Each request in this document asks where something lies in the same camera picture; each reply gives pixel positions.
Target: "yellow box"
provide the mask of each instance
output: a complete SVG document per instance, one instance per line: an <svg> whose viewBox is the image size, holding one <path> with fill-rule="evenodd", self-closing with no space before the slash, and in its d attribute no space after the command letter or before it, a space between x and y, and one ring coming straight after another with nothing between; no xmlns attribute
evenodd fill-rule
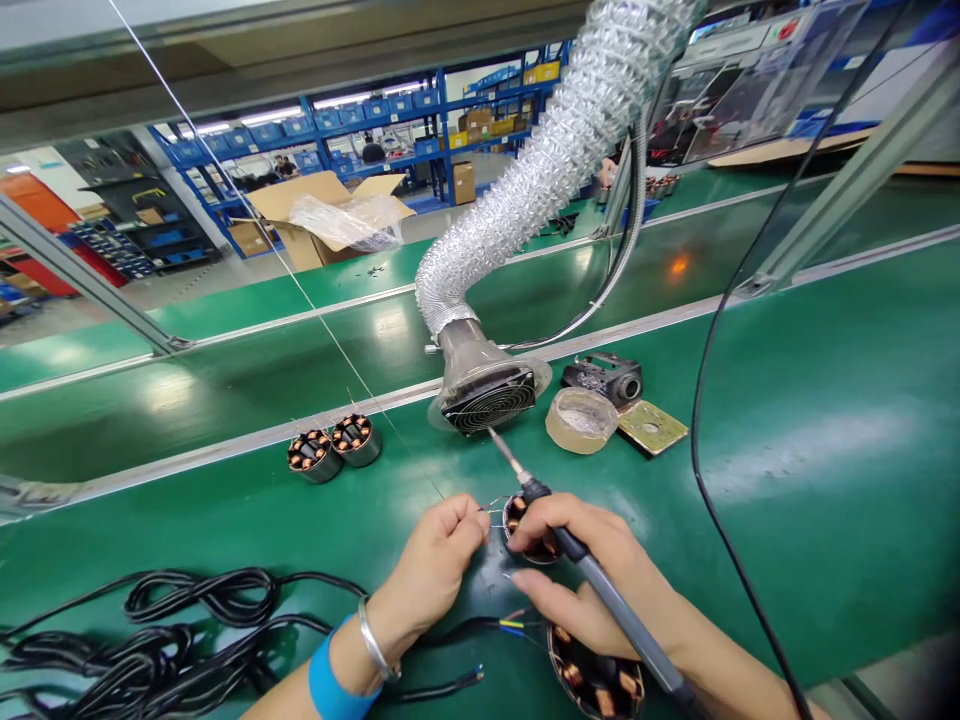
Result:
<svg viewBox="0 0 960 720"><path fill-rule="evenodd" d="M552 63L544 63L543 65L537 65L533 72L536 76L535 82L548 82L550 80L556 80L560 77L560 61L556 60Z"/></svg>
<svg viewBox="0 0 960 720"><path fill-rule="evenodd" d="M458 147L467 146L467 133L450 133L450 149L456 150Z"/></svg>
<svg viewBox="0 0 960 720"><path fill-rule="evenodd" d="M513 123L514 116L506 118L505 120L494 120L490 125L490 134L494 137L500 137L501 135L509 135L513 132Z"/></svg>

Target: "blue wristband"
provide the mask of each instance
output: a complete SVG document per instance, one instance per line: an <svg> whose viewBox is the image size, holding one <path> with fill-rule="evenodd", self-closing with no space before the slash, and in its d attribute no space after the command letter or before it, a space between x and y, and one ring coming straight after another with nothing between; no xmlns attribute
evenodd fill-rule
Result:
<svg viewBox="0 0 960 720"><path fill-rule="evenodd" d="M353 617L350 615L344 620L340 627L346 625L347 621ZM320 649L314 653L310 660L310 668L307 673L307 683L310 686L310 697L313 700L313 706L320 713L323 720L360 720L369 711L370 706L380 697L381 685L373 695L358 697L351 695L337 682L330 667L330 638L334 636L336 630L327 636L327 639L320 646Z"/></svg>

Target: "plastic bag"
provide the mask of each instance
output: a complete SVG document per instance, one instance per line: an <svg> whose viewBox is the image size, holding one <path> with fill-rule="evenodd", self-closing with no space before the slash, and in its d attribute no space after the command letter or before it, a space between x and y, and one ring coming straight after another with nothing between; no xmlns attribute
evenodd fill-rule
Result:
<svg viewBox="0 0 960 720"><path fill-rule="evenodd" d="M353 198L342 205L328 205L312 195L298 198L290 221L319 238L360 252L377 252L403 245L400 210L386 195ZM332 247L334 251L342 247Z"/></svg>

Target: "silver bracelet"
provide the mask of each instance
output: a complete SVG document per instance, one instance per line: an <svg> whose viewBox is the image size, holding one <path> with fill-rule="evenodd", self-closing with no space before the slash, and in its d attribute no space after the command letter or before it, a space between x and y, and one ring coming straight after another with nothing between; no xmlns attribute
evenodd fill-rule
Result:
<svg viewBox="0 0 960 720"><path fill-rule="evenodd" d="M357 606L357 617L360 619L360 634L363 636L363 644L367 646L367 652L373 659L373 664L377 666L377 672L386 683L395 683L400 679L400 665L393 669L387 665L383 653L380 652L380 646L377 645L376 638L373 637L373 631L370 629L370 623L367 621L367 600L360 598L360 604Z"/></svg>

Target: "soldering iron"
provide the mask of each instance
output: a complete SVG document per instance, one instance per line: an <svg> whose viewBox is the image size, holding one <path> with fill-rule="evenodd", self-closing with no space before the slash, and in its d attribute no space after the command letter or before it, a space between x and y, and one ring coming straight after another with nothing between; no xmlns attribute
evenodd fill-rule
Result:
<svg viewBox="0 0 960 720"><path fill-rule="evenodd" d="M537 480L529 470L526 470L510 448L503 441L503 438L492 428L488 427L490 437L494 444L503 453L503 456L510 463L510 467L517 474L517 480L523 488L523 499L528 505L535 500L553 494L546 485ZM603 601L607 610L613 615L617 625L623 630L630 645L637 651L637 655L646 665L647 669L653 675L657 684L679 705L688 717L704 719L709 718L706 708L700 703L700 700L693 692L693 688L684 679L676 666L670 662L670 658L663 651L663 648L654 640L653 635L647 630L646 626L637 617L637 614L630 609L627 601L614 587L610 577L597 562L597 559L590 554L590 550L580 542L573 533L565 527L553 528L557 537L557 542L563 548L564 553L577 566L587 582L593 587Z"/></svg>

